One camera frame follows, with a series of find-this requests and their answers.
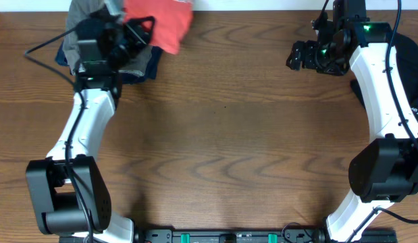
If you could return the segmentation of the orange soccer t-shirt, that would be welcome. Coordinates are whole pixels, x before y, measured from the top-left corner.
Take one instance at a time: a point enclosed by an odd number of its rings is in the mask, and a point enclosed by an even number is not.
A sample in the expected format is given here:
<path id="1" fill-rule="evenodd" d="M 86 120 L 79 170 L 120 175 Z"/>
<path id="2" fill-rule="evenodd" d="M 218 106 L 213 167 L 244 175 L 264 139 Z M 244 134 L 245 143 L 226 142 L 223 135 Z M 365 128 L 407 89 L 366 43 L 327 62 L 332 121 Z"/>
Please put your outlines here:
<path id="1" fill-rule="evenodd" d="M 177 55 L 192 23 L 193 3 L 193 0 L 124 0 L 124 21 L 153 16 L 155 26 L 150 45 Z"/>

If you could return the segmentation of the black garment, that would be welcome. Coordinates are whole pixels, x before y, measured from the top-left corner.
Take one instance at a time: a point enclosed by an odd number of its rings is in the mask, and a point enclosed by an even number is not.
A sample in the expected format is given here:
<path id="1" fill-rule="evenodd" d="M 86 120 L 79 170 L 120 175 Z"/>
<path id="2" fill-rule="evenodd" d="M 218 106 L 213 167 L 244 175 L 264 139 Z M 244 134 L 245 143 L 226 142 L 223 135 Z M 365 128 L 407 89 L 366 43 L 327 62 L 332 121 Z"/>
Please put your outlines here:
<path id="1" fill-rule="evenodd" d="M 418 45 L 411 38 L 396 33 L 394 46 L 400 79 L 411 110 L 418 121 Z"/>

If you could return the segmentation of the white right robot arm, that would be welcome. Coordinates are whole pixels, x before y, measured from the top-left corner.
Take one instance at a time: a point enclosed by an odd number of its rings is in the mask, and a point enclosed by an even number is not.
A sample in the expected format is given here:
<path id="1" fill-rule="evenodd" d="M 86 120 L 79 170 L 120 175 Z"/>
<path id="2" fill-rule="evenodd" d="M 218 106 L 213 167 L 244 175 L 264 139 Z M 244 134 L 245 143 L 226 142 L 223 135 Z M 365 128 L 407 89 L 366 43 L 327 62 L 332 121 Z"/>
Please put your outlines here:
<path id="1" fill-rule="evenodd" d="M 390 232 L 368 230 L 378 215 L 418 193 L 418 121 L 402 86 L 394 33 L 385 22 L 332 23 L 315 41 L 298 41 L 286 64 L 320 74 L 351 71 L 369 124 L 369 144 L 350 162 L 350 190 L 313 234 L 315 242 L 393 242 Z"/>

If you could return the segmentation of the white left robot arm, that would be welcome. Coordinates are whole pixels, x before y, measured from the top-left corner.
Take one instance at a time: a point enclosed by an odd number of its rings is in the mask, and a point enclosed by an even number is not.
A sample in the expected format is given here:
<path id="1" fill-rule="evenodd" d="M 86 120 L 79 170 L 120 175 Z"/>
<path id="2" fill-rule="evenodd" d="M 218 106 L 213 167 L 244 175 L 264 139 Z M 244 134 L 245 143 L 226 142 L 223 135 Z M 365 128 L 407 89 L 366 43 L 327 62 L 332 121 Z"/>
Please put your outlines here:
<path id="1" fill-rule="evenodd" d="M 133 220 L 113 212 L 97 155 L 122 93 L 120 70 L 151 41 L 155 19 L 91 17 L 78 23 L 80 61 L 71 81 L 68 121 L 44 159 L 32 160 L 26 181 L 38 228 L 61 242 L 144 242 Z"/>

